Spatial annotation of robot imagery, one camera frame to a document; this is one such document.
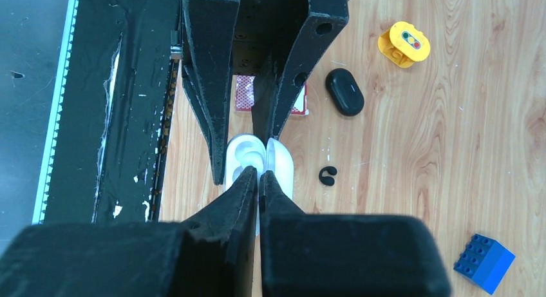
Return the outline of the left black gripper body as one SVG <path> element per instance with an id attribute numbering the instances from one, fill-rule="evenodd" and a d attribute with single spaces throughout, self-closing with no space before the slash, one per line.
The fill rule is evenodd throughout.
<path id="1" fill-rule="evenodd" d="M 238 0 L 232 73 L 257 75 L 277 49 L 291 48 L 309 11 L 309 0 Z"/>

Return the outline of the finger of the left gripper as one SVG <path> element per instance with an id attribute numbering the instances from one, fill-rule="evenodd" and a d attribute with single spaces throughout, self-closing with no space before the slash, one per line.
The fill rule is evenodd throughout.
<path id="1" fill-rule="evenodd" d="M 305 82 L 349 22 L 348 0 L 293 0 L 254 79 L 253 133 L 278 138 Z"/>
<path id="2" fill-rule="evenodd" d="M 184 90 L 205 137 L 216 185 L 224 180 L 232 42 L 240 3 L 241 0 L 181 0 Z"/>

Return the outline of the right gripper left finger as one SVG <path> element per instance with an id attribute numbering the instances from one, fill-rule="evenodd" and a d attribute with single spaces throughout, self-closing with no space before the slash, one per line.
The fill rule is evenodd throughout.
<path id="1" fill-rule="evenodd" d="M 2 296 L 250 296 L 258 174 L 183 222 L 42 224 L 1 257 Z"/>

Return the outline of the white earbud charging case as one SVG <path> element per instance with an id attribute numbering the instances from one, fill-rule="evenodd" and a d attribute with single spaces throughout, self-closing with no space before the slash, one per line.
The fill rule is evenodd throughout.
<path id="1" fill-rule="evenodd" d="M 265 194 L 260 188 L 261 177 L 268 171 L 272 172 L 281 189 L 281 197 L 288 199 L 287 205 L 281 210 L 295 213 L 301 209 L 293 201 L 294 193 L 294 161 L 287 147 L 276 139 L 268 139 L 264 144 L 257 136 L 250 133 L 239 134 L 227 144 L 225 158 L 225 178 L 223 192 L 230 193 L 236 179 L 247 167 L 256 169 L 257 202 L 256 221 L 253 237 L 260 234 L 261 206 L 266 203 Z"/>

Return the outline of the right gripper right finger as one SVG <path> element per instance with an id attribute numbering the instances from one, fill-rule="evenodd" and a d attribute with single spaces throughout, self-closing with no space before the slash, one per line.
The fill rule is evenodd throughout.
<path id="1" fill-rule="evenodd" d="M 259 181 L 264 296 L 450 296 L 435 240 L 405 215 L 307 214 Z"/>

